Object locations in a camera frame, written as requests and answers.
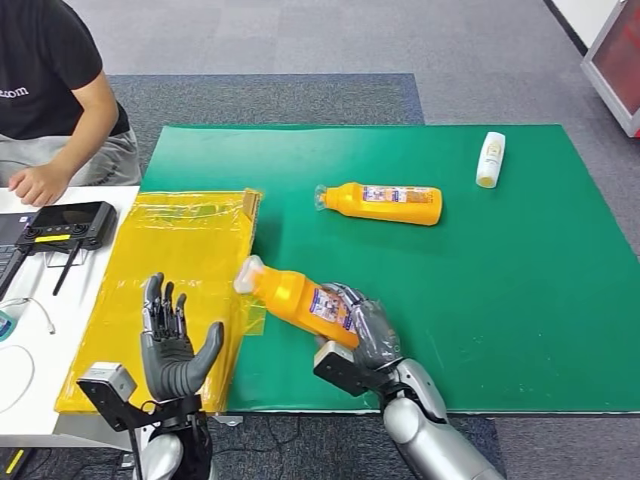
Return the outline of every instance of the laptop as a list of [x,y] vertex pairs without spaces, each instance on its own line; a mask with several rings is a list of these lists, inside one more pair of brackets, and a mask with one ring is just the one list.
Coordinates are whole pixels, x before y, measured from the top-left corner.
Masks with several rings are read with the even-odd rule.
[[0,279],[16,250],[15,243],[34,216],[35,212],[0,213]]

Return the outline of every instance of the gray pants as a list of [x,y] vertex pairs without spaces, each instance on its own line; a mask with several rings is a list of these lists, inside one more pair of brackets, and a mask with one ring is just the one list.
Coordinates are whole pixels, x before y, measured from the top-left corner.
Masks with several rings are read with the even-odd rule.
[[[6,187],[11,175],[23,168],[49,162],[69,138],[14,140],[0,135],[0,187]],[[69,186],[138,185],[140,178],[137,140],[133,130],[129,130],[107,138],[97,154],[74,175]]]

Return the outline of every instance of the yellow plastic bag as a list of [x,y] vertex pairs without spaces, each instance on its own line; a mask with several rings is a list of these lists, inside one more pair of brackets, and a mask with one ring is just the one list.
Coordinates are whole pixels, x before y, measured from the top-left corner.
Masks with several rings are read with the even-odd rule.
[[142,366],[143,292],[162,272],[187,294],[187,333],[195,350],[209,325],[222,320],[224,344],[201,394],[207,412],[225,409],[242,336],[260,332],[265,311],[235,294],[232,282],[251,252],[260,194],[245,192],[142,193],[120,228],[87,329],[56,402],[60,413],[95,409],[76,379],[97,361],[125,365],[138,388],[131,402],[150,400]]

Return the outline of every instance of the yellow tape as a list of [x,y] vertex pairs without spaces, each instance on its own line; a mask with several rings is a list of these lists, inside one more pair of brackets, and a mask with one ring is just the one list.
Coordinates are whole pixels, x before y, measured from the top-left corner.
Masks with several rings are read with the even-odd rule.
[[18,464],[20,459],[22,458],[23,453],[24,453],[24,450],[18,450],[18,453],[17,453],[16,456],[14,457],[14,460],[11,463],[10,463],[9,468],[7,469],[7,475],[11,475],[11,472],[13,472],[14,469],[16,468],[16,465]]
[[71,238],[71,235],[50,235],[48,237],[38,237],[35,239],[35,243],[60,242],[63,240],[69,240],[69,238]]

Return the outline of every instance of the white lotion bottle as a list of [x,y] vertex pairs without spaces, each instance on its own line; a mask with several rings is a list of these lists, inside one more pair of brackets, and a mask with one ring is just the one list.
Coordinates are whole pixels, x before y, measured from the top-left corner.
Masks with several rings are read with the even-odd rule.
[[480,151],[475,183],[482,188],[494,188],[498,183],[506,144],[506,137],[501,133],[488,133]]

